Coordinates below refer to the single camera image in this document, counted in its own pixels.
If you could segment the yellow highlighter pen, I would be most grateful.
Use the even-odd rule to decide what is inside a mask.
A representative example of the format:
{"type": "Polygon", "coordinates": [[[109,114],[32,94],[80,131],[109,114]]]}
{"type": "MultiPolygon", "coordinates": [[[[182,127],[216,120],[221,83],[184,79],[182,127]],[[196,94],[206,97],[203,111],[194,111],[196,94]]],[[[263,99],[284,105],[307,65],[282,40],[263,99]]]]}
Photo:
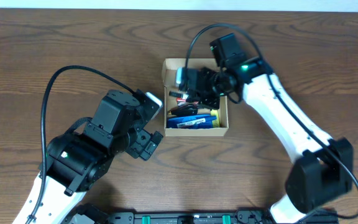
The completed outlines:
{"type": "Polygon", "coordinates": [[[211,116],[215,116],[216,119],[212,120],[213,128],[220,128],[221,122],[219,119],[219,111],[218,110],[211,110],[211,116]]]}

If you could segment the brown cardboard box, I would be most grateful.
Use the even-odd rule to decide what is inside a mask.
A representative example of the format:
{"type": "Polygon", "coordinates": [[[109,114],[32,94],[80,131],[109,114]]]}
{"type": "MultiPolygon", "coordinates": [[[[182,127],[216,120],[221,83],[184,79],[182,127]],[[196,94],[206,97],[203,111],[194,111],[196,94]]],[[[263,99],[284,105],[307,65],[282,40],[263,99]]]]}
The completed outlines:
{"type": "Polygon", "coordinates": [[[167,126],[168,110],[177,106],[176,98],[169,95],[169,91],[177,91],[175,86],[175,75],[177,69],[185,66],[184,58],[166,58],[162,65],[162,81],[164,85],[164,132],[170,137],[221,137],[229,129],[227,112],[227,97],[220,97],[218,118],[220,127],[210,129],[178,129],[167,126]]]}

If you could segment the black yellow correction tape dispenser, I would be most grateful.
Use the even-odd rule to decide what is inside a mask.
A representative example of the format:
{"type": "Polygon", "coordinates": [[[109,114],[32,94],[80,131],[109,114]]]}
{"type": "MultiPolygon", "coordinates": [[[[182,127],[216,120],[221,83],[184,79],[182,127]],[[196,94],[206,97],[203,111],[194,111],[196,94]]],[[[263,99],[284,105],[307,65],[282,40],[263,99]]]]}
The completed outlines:
{"type": "Polygon", "coordinates": [[[193,104],[189,104],[189,105],[182,105],[170,110],[168,112],[168,115],[176,116],[176,117],[192,116],[192,115],[196,115],[197,112],[198,112],[197,106],[193,104]]]}

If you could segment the black whiteboard marker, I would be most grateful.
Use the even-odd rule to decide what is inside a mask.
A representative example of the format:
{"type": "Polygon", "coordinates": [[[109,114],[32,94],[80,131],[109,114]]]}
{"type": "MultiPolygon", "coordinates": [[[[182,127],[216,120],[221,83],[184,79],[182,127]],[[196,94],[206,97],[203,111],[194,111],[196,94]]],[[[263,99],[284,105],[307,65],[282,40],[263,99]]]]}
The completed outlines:
{"type": "Polygon", "coordinates": [[[186,93],[179,93],[174,91],[169,91],[168,95],[182,100],[186,100],[189,97],[189,95],[187,95],[186,93]]]}

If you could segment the blue whiteboard marker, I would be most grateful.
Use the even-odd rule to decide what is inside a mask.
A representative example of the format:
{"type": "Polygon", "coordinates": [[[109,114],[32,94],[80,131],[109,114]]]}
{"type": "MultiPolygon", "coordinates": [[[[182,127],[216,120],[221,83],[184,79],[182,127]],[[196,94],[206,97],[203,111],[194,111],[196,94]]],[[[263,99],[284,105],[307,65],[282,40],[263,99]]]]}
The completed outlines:
{"type": "Polygon", "coordinates": [[[187,129],[210,129],[213,128],[213,122],[216,121],[215,116],[204,117],[200,119],[195,119],[192,121],[186,121],[183,123],[178,123],[177,128],[187,128],[187,129]]]}

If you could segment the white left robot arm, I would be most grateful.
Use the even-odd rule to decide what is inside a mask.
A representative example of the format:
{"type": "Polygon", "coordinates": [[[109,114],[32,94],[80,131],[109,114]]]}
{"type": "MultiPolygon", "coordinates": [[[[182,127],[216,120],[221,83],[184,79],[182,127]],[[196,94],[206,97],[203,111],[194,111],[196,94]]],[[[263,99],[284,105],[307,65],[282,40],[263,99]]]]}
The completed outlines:
{"type": "Polygon", "coordinates": [[[163,103],[150,92],[110,90],[94,116],[77,120],[47,146],[26,203],[14,223],[61,223],[93,184],[106,174],[117,154],[148,160],[161,142],[144,128],[163,103]]]}

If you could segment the red stapler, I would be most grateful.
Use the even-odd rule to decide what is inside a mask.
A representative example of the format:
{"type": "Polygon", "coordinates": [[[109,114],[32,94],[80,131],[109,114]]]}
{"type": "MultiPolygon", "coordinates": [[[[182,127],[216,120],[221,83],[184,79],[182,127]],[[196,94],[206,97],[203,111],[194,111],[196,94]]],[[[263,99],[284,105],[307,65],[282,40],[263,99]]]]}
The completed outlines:
{"type": "Polygon", "coordinates": [[[188,104],[194,104],[194,105],[198,104],[197,101],[188,101],[188,100],[183,99],[183,98],[177,98],[176,102],[177,102],[177,106],[183,106],[183,105],[188,105],[188,104]]]}

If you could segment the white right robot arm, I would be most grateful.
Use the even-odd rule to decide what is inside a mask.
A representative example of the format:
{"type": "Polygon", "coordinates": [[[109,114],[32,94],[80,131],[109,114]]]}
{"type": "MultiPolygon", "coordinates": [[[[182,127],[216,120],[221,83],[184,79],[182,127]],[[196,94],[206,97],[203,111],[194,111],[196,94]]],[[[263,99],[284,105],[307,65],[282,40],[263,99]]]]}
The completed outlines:
{"type": "Polygon", "coordinates": [[[210,43],[218,66],[179,68],[175,84],[191,101],[216,108],[220,97],[235,93],[251,106],[283,144],[293,167],[285,182],[285,195],[269,213],[275,223],[299,223],[320,212],[321,206],[351,191],[353,147],[335,140],[305,115],[282,87],[261,53],[248,58],[236,36],[228,34],[210,43]]]}

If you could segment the blue whiteboard duster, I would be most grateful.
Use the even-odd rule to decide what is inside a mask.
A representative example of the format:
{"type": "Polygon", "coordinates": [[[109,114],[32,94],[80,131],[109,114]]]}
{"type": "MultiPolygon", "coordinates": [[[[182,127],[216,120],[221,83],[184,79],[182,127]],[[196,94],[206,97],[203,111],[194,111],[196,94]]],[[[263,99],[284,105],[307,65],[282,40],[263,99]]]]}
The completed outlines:
{"type": "Polygon", "coordinates": [[[209,117],[209,116],[211,116],[211,115],[210,114],[199,114],[199,115],[193,115],[193,116],[170,118],[167,120],[167,128],[177,128],[178,123],[192,121],[195,119],[200,119],[200,118],[209,117]]]}

